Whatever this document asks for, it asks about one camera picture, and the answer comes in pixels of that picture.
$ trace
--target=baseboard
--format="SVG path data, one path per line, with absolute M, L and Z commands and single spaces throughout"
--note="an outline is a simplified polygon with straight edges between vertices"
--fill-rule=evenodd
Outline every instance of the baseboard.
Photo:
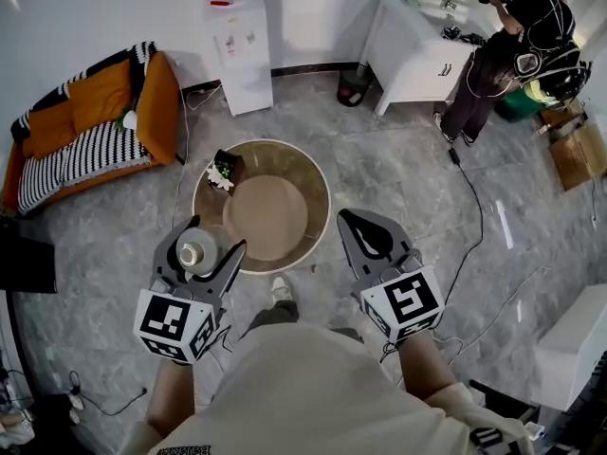
M 343 71 L 347 69 L 356 69 L 359 63 L 327 63 L 327 64 L 305 64 L 292 65 L 290 67 L 278 67 L 272 69 L 272 78 L 282 78 L 282 76 L 294 76 L 296 74 L 309 74 L 313 72 Z M 188 95 L 193 91 L 211 91 L 219 86 L 219 80 L 202 82 L 194 86 L 184 87 L 181 91 Z

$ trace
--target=black pants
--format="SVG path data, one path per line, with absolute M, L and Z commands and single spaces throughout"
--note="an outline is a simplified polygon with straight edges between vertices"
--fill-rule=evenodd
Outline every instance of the black pants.
M 274 306 L 267 310 L 262 310 L 255 316 L 253 322 L 250 323 L 247 331 L 243 337 L 248 334 L 249 331 L 261 327 L 262 325 L 271 325 L 275 323 L 295 323 L 300 318 L 300 312 L 297 309 L 297 303 L 292 300 L 277 301 Z M 362 342 L 362 337 L 355 329 L 343 328 L 343 329 L 331 329 L 333 332 L 343 334 L 347 337 L 353 338 L 358 342 Z
M 440 127 L 443 133 L 453 139 L 459 137 L 461 132 L 472 140 L 478 138 L 495 104 L 501 101 L 506 93 L 494 98 L 491 96 L 502 93 L 510 82 L 511 74 L 510 77 L 505 77 L 508 69 L 505 69 L 504 61 L 495 60 L 489 51 L 477 50 L 473 60 L 472 65 L 470 56 L 464 67 L 455 101 L 441 121 Z M 470 89 L 481 98 L 474 96 Z M 513 84 L 508 87 L 508 91 L 510 89 L 514 89 Z

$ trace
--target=cardboard box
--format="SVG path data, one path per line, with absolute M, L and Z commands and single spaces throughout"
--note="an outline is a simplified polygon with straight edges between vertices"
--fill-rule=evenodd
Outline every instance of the cardboard box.
M 553 143 L 550 153 L 566 191 L 607 171 L 607 147 L 595 124 Z
M 563 110 L 543 110 L 540 112 L 544 124 L 549 125 L 551 129 L 561 128 L 572 119 L 583 115 L 584 110 L 578 100 L 573 100 Z

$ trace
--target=white t-shirt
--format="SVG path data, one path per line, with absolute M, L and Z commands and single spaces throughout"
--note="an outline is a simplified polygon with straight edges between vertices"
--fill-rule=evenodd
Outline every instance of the white t-shirt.
M 363 344 L 289 323 L 238 343 L 207 409 L 164 440 L 138 422 L 120 453 L 476 454 L 476 428 L 497 428 L 506 444 L 518 440 L 522 454 L 532 453 L 519 421 L 474 404 L 462 384 L 421 401 L 397 388 Z

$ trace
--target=black sticker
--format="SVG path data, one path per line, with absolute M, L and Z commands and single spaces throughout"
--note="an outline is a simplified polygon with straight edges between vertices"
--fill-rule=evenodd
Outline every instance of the black sticker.
M 438 302 L 422 273 L 384 286 L 384 290 L 399 324 L 423 317 L 438 308 Z
M 373 322 L 376 323 L 376 326 L 379 327 L 379 330 L 381 330 L 386 337 L 390 337 L 390 333 L 392 332 L 390 325 L 388 325 L 384 319 L 379 316 L 368 301 L 365 301 L 364 303 L 364 312 L 371 318 Z
M 192 354 L 196 360 L 198 360 L 198 356 L 202 354 L 204 346 L 214 330 L 212 314 L 209 314 L 190 342 L 190 349 L 192 349 Z
M 407 327 L 403 327 L 398 333 L 398 340 L 402 340 L 403 338 L 407 338 L 409 336 L 412 336 L 413 334 L 416 334 L 419 331 L 431 327 L 437 317 L 438 314 L 428 318 L 424 318 L 423 320 L 420 320 L 418 323 L 414 323 L 413 325 L 407 325 Z
M 158 342 L 157 340 L 151 340 L 150 338 L 145 337 L 142 337 L 141 340 L 145 342 L 145 345 L 148 346 L 148 349 L 151 353 L 163 355 L 165 357 L 169 357 L 172 360 L 188 362 L 188 359 L 186 359 L 186 356 L 183 354 L 183 351 L 179 347 L 163 344 L 162 342 Z
M 140 330 L 179 341 L 183 336 L 189 311 L 189 303 L 177 301 L 168 296 L 154 295 L 145 312 Z

